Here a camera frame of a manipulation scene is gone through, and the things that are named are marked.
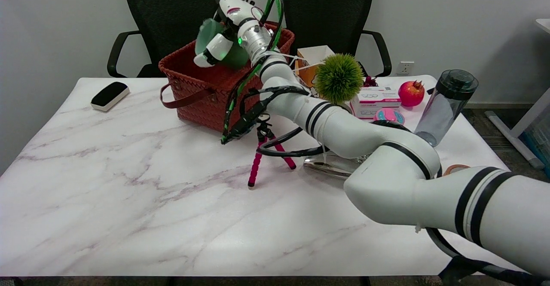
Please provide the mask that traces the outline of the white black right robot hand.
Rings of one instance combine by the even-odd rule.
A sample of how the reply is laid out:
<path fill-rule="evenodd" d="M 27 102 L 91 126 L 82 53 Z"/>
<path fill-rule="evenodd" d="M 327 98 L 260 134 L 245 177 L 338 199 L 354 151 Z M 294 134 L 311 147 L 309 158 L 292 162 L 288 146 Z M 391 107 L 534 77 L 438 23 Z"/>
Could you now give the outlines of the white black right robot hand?
<path fill-rule="evenodd" d="M 194 63 L 212 67 L 231 54 L 246 53 L 251 63 L 269 51 L 271 33 L 260 24 L 263 12 L 245 0 L 215 0 L 213 18 L 201 24 L 195 41 Z"/>

